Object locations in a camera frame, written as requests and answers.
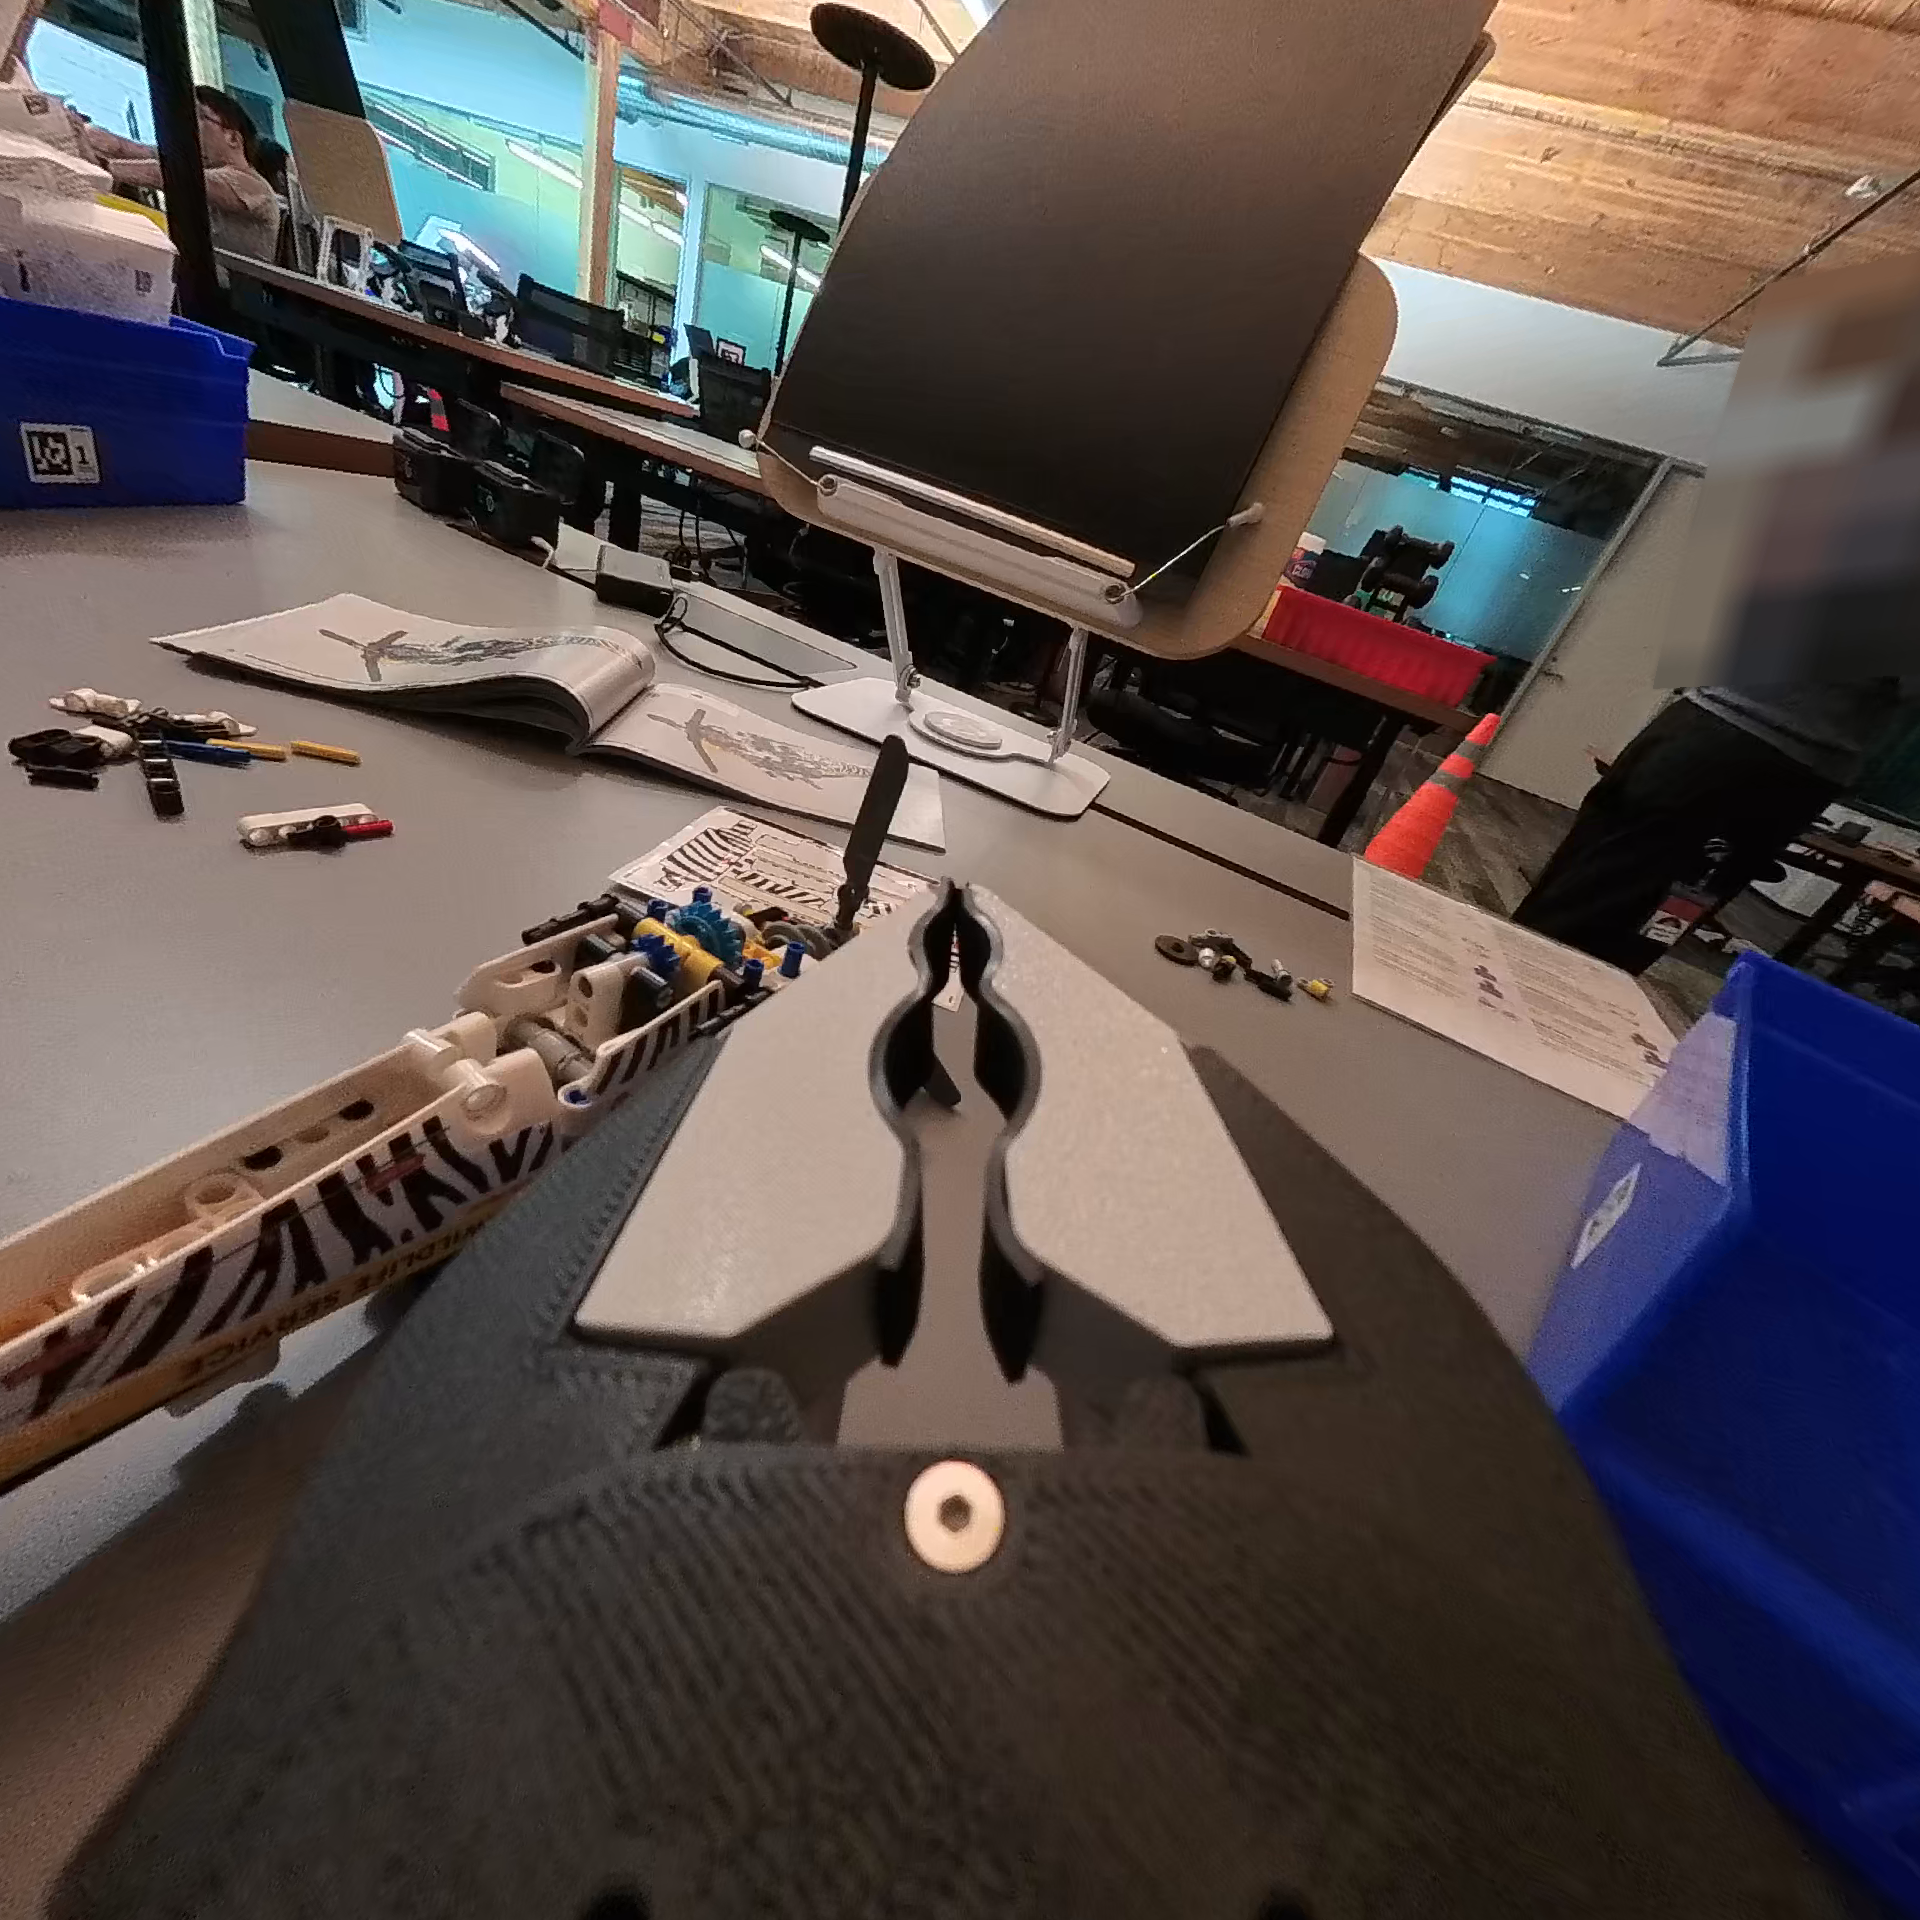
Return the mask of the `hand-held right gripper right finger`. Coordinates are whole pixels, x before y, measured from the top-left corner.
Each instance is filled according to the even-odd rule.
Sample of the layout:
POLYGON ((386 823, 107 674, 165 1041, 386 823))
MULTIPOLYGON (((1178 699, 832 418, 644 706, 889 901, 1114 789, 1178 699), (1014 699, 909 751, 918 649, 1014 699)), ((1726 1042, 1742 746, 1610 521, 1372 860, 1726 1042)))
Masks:
POLYGON ((1336 1327, 1170 1025, 960 891, 973 1076, 1002 1115, 981 1309, 1011 1380, 1318 1354, 1336 1327))

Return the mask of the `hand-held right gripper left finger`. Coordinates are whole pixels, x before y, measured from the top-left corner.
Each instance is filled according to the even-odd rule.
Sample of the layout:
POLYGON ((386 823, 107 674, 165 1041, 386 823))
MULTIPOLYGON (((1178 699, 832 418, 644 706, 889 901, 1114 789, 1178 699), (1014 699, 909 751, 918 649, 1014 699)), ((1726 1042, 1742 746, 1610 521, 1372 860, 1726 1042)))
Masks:
POLYGON ((774 1374, 898 1364, 921 1316, 921 1153, 960 893, 859 933, 718 1041, 573 1316, 584 1337, 774 1374))

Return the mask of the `lego helicopter model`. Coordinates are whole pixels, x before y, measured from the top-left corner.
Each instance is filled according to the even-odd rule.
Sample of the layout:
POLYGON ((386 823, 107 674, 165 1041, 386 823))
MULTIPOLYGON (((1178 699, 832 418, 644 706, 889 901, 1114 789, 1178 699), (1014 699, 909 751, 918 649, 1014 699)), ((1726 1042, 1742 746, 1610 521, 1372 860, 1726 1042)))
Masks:
POLYGON ((882 858, 861 884, 851 929, 602 886, 475 967, 449 1020, 6 1237, 5 1490, 444 1266, 694 1041, 930 886, 882 858))

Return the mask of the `lego instruction booklet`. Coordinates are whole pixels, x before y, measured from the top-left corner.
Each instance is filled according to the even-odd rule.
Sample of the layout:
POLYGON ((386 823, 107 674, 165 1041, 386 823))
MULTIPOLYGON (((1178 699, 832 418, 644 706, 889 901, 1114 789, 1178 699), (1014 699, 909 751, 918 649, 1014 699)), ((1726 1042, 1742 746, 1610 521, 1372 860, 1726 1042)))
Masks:
POLYGON ((486 628, 341 591, 155 644, 339 702, 534 730, 571 757, 629 761, 820 826, 857 820, 878 763, 876 750, 660 678, 651 633, 486 628))

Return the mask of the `pile of black yellow lego pieces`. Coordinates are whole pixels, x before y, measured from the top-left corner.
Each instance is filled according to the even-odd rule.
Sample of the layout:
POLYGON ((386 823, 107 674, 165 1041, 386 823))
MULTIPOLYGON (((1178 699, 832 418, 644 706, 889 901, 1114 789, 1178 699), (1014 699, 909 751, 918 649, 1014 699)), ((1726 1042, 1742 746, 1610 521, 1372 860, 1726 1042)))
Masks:
POLYGON ((1216 985, 1242 979, 1262 996, 1275 1001, 1332 1001, 1332 985, 1325 979, 1297 977, 1282 963, 1262 967, 1234 938, 1214 929, 1195 938, 1161 933, 1154 938, 1154 954, 1172 967, 1209 977, 1216 985))

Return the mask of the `pile of mixed lego pieces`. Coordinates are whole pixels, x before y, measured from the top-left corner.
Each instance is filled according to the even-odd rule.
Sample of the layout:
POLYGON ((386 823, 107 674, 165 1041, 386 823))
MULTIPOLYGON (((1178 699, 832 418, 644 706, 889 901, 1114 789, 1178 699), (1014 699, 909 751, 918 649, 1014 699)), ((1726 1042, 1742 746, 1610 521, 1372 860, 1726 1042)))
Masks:
POLYGON ((362 751, 312 738, 273 741, 226 708, 178 711, 104 687, 49 699, 50 727, 14 733, 5 757, 29 785, 93 790, 112 765, 131 765, 160 820, 186 815, 180 765, 246 767, 314 761, 355 771, 362 751))

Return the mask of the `zebra striped sticker sheet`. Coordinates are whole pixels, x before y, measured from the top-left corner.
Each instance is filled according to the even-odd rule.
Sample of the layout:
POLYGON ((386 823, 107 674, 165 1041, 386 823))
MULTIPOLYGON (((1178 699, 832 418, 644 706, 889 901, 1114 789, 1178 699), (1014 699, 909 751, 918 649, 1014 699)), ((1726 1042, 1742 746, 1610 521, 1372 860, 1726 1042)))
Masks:
POLYGON ((733 807, 710 807, 660 846, 612 871, 603 889, 629 905, 693 901, 699 886, 733 919, 829 929, 845 883, 843 851, 733 807))

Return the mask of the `printed white paper sheet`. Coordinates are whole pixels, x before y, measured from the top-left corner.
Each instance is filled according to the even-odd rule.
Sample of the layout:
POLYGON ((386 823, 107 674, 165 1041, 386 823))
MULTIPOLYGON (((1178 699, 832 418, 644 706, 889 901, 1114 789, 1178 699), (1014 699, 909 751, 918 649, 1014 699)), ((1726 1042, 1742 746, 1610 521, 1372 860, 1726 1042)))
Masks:
POLYGON ((1637 979, 1363 860, 1352 994, 1620 1121, 1673 1051, 1637 979))

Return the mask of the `orange traffic cone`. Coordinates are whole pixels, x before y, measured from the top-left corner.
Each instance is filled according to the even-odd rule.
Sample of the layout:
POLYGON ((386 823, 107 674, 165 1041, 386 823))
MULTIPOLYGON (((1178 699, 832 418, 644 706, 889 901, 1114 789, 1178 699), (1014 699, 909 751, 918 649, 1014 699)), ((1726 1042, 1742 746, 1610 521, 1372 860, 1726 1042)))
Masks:
POLYGON ((1499 711, 1486 713, 1454 746, 1436 772, 1380 826, 1360 855, 1364 865, 1405 881, 1422 881, 1427 876, 1456 815, 1456 804, 1470 779, 1474 779, 1481 757, 1494 742, 1502 719, 1499 711))

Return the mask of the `red plastic bin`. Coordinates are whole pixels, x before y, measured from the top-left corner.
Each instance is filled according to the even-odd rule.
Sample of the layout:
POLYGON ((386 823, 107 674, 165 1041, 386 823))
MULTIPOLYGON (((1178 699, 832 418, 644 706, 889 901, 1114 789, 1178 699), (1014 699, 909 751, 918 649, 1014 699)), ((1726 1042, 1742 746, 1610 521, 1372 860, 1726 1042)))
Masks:
POLYGON ((1498 659, 1477 647, 1363 612, 1292 583, 1273 591, 1254 636, 1448 706, 1467 703, 1481 678, 1498 668, 1498 659))

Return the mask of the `blue plastic bin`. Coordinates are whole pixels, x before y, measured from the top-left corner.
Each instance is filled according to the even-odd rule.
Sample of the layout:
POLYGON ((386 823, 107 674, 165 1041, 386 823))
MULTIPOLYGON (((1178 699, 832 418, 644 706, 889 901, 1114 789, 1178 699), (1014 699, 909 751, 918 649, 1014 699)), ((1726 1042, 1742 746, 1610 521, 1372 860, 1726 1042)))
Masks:
POLYGON ((1915 1916, 1915 1025, 1739 958, 1605 1147, 1528 1370, 1723 1745, 1915 1916))
POLYGON ((2 507, 224 507, 246 495, 254 346, 2 302, 2 507))

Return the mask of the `black charging dock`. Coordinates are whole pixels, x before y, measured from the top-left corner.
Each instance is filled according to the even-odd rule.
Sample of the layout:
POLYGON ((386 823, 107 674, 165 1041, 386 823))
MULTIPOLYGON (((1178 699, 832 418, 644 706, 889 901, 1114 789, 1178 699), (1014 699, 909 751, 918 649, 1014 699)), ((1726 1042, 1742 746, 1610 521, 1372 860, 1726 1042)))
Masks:
POLYGON ((515 553, 561 539, 561 500, 552 492, 505 463, 474 460, 450 438, 402 426, 390 434, 390 463, 397 495, 428 517, 515 553))

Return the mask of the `long wooden desk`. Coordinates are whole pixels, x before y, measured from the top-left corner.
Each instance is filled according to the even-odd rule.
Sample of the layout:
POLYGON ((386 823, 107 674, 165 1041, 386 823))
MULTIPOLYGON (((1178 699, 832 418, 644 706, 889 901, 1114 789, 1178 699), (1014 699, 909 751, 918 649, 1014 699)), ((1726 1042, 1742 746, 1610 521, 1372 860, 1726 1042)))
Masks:
POLYGON ((697 433, 699 417, 689 401, 640 381, 481 340, 370 294, 224 250, 214 260, 226 274, 229 303, 245 332, 260 346, 304 351, 325 401, 365 412, 368 379, 385 367, 446 401, 468 401, 500 417, 534 417, 590 434, 629 438, 635 433, 697 433))

